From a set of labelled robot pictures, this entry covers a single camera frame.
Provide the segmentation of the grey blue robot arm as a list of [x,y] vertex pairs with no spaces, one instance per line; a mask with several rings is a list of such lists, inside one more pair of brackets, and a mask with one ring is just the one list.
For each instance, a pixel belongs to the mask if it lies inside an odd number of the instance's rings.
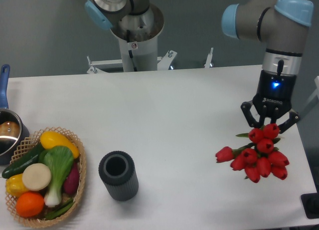
[[[169,68],[168,57],[158,59],[163,14],[150,0],[88,0],[84,7],[95,25],[118,39],[125,72]],[[249,126],[259,128],[266,118],[276,123],[288,114],[279,125],[283,133],[298,122],[291,97],[313,11],[309,0],[250,0],[225,9],[221,27],[226,36],[267,45],[257,93],[241,105]]]

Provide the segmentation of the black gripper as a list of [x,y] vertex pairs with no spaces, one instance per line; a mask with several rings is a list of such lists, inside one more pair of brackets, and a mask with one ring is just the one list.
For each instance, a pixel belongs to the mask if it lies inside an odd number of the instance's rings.
[[[261,128],[266,118],[270,118],[271,122],[274,123],[289,112],[288,119],[278,126],[279,133],[283,134],[299,121],[298,112],[290,110],[296,78],[296,75],[278,75],[270,71],[261,71],[256,95],[252,101],[243,102],[240,106],[250,127]],[[253,106],[260,116],[259,121],[252,115],[251,108]]]

